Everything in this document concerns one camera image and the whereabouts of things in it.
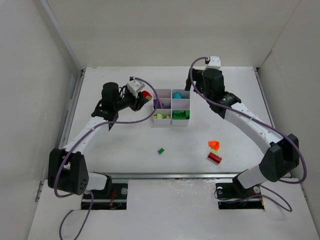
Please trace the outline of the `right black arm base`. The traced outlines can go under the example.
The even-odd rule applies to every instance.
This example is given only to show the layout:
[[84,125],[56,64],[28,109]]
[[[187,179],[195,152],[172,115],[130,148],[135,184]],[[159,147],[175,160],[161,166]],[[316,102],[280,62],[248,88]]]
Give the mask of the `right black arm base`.
[[215,187],[214,196],[220,210],[265,209],[259,185],[245,189],[231,181],[218,181]]

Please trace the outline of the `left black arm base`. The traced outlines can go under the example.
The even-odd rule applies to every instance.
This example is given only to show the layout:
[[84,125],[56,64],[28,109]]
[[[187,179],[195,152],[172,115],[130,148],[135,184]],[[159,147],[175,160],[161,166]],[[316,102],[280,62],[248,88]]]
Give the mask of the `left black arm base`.
[[93,202],[90,193],[83,194],[81,200],[82,210],[126,210],[128,183],[116,182],[110,175],[89,173],[88,190],[93,194]]

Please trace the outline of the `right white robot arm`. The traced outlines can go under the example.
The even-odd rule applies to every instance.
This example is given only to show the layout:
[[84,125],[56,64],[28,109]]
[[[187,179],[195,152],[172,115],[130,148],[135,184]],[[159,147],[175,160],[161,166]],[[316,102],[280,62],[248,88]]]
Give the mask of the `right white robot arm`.
[[254,117],[241,99],[225,90],[221,70],[191,68],[185,90],[204,97],[210,109],[222,119],[239,128],[261,150],[261,162],[237,174],[231,183],[221,183],[217,193],[224,199],[245,199],[253,195],[254,188],[265,182],[277,182],[299,166],[299,141],[293,135],[281,135],[276,129]]

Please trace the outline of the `pale lime lego brick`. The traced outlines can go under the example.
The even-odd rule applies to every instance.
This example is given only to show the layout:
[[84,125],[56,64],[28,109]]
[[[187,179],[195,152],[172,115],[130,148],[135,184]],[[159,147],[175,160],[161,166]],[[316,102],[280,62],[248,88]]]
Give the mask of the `pale lime lego brick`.
[[219,154],[218,154],[218,151],[215,150],[215,149],[212,149],[210,152],[211,152],[212,154],[214,154],[214,155],[217,155],[217,156],[219,155]]

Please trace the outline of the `purple lego plate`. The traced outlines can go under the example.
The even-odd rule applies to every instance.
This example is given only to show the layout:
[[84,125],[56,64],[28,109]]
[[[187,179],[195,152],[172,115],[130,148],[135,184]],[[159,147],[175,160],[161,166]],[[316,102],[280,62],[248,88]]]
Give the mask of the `purple lego plate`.
[[161,99],[155,99],[153,101],[153,108],[154,109],[165,109],[165,104]]

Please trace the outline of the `large red lego brick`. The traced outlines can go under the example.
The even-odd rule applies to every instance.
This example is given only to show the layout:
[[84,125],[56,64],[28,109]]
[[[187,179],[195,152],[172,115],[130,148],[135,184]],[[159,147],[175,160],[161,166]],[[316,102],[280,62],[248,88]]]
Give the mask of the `large red lego brick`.
[[211,161],[215,162],[216,164],[220,164],[222,161],[222,158],[212,152],[209,153],[209,155],[207,156],[208,159],[210,159]]

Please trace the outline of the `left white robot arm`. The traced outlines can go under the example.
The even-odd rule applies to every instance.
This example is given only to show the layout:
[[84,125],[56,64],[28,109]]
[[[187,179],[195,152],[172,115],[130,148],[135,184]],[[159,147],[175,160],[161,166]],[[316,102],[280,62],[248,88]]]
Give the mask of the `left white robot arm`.
[[71,142],[62,148],[54,148],[49,154],[48,186],[58,198],[94,191],[108,195],[112,191],[112,177],[89,172],[86,156],[104,134],[120,123],[121,110],[130,108],[137,112],[152,99],[153,96],[144,90],[149,85],[138,77],[130,77],[122,87],[115,82],[103,85],[101,99],[85,127]]

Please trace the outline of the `lime green lego brick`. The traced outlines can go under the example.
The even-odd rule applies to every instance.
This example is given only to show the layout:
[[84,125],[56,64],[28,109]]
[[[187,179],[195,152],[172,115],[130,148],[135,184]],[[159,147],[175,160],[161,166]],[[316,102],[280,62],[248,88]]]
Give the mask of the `lime green lego brick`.
[[154,116],[155,119],[163,119],[164,116],[160,113],[158,113],[157,115]]

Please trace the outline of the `cyan lego block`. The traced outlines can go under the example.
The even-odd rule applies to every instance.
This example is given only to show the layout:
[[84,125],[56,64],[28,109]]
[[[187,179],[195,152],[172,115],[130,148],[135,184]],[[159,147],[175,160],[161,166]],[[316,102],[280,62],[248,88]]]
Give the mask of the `cyan lego block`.
[[188,99],[189,97],[183,92],[174,92],[172,94],[173,99]]

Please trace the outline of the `orange lego piece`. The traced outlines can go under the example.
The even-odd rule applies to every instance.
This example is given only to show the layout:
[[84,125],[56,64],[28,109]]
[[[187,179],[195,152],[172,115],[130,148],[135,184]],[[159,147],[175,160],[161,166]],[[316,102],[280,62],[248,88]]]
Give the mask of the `orange lego piece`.
[[213,140],[213,141],[209,141],[208,142],[208,146],[215,150],[215,151],[218,151],[219,148],[220,148],[220,142],[219,141],[216,141],[216,140]]

